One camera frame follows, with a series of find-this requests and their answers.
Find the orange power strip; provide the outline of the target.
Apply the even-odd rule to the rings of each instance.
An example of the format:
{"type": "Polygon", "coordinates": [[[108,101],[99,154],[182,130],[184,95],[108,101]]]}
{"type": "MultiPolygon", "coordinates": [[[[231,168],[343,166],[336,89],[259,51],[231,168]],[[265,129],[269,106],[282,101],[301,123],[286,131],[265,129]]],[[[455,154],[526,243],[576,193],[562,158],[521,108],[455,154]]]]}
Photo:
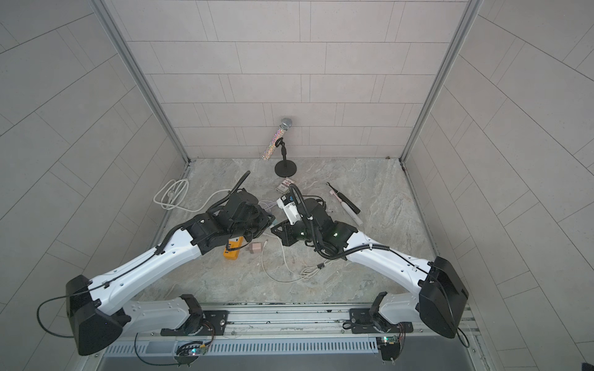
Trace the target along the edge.
{"type": "Polygon", "coordinates": [[[238,259],[240,250],[244,247],[244,238],[236,237],[227,241],[227,245],[224,249],[224,258],[229,261],[235,261],[238,259]]]}

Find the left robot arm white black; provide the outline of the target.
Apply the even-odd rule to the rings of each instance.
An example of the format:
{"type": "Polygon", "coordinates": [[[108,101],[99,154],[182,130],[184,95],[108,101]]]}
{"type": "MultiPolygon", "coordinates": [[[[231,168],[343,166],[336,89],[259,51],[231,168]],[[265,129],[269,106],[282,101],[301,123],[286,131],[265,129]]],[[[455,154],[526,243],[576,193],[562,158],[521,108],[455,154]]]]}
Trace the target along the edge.
{"type": "Polygon", "coordinates": [[[63,300],[81,356],[107,348],[122,335],[159,330],[180,336],[204,327],[204,312],[193,295],[172,301],[134,301],[145,288],[178,267],[201,258],[236,237],[261,236],[275,217],[239,184],[204,213],[174,226],[161,244],[94,278],[68,281],[63,300]]]}

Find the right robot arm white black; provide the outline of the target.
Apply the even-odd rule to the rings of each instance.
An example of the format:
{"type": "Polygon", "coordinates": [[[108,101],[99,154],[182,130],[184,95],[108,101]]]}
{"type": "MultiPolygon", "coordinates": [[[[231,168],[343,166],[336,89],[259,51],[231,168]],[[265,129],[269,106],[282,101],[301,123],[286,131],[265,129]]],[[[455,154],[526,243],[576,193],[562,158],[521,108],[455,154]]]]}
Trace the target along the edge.
{"type": "Polygon", "coordinates": [[[445,258],[428,261],[381,244],[357,227],[334,221],[317,199],[306,198],[297,185],[277,200],[287,219],[271,232],[282,245],[302,241],[326,261],[345,260],[361,264],[390,278],[406,289],[401,295],[380,293],[370,309],[371,322],[380,332],[389,332],[400,322],[423,322],[448,339],[458,338],[469,346],[459,327],[469,292],[458,272],[445,258]]]}

